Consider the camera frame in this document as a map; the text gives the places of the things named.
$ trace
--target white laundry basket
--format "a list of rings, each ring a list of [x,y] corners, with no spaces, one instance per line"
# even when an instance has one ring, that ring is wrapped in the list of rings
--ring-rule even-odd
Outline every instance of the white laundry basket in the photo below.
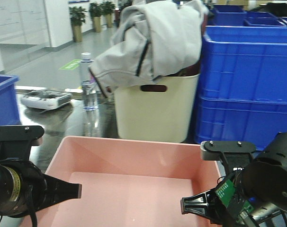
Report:
[[[115,93],[118,135],[122,139],[180,143],[187,138],[199,74],[164,77],[166,91],[119,87]]]

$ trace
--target bottle cap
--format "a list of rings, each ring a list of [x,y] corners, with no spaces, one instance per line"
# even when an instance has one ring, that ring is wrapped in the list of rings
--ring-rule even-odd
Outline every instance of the bottle cap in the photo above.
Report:
[[[81,58],[84,60],[91,60],[91,53],[89,52],[81,53]]]

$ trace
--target robotic arm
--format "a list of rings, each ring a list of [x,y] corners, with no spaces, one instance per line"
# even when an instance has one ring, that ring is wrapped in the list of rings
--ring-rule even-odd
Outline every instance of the robotic arm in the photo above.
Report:
[[[81,197],[81,184],[45,175],[29,161],[44,132],[41,126],[0,126],[0,217],[30,215],[36,227],[36,211]]]
[[[259,227],[282,214],[287,226],[287,132],[253,158],[248,142],[203,141],[204,160],[220,160],[226,176],[217,187],[182,198],[182,214],[193,213],[223,227]]]

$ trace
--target green circuit board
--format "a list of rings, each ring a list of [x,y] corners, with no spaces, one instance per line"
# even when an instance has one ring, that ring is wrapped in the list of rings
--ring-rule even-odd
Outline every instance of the green circuit board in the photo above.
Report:
[[[227,180],[223,185],[221,185],[216,191],[216,195],[220,199],[220,201],[223,203],[223,205],[227,208],[230,204],[230,201],[232,197],[235,194],[235,186],[231,180]],[[247,213],[251,213],[254,208],[251,206],[249,201],[246,201],[242,207],[242,210],[247,211]]]

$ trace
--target green floor sign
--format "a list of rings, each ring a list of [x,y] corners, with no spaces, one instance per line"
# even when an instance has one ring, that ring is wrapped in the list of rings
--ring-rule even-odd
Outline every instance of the green floor sign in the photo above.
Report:
[[[65,64],[64,66],[60,67],[60,70],[74,70],[78,67],[78,63],[81,59],[74,59],[73,61],[70,61],[69,63]]]

